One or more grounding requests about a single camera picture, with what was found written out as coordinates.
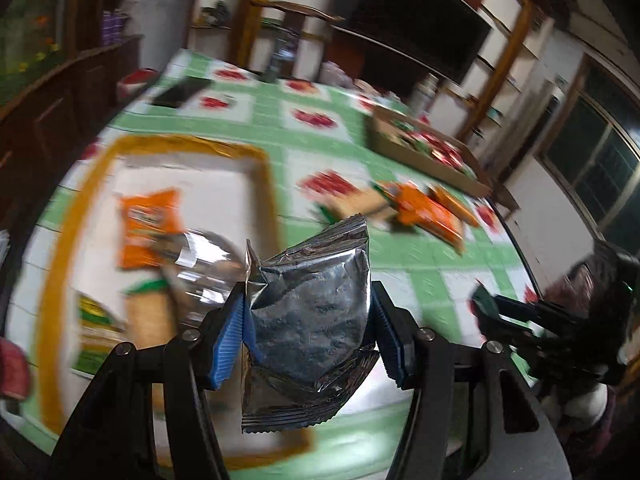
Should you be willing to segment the white gloved right hand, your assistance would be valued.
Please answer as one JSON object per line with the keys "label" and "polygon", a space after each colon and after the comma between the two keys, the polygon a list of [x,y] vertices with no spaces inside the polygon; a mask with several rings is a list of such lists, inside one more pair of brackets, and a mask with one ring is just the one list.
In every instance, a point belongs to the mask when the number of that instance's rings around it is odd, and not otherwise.
{"label": "white gloved right hand", "polygon": [[608,386],[597,384],[564,403],[560,401],[556,388],[553,388],[548,396],[542,398],[540,404],[555,429],[586,430],[600,422],[605,414],[608,407]]}

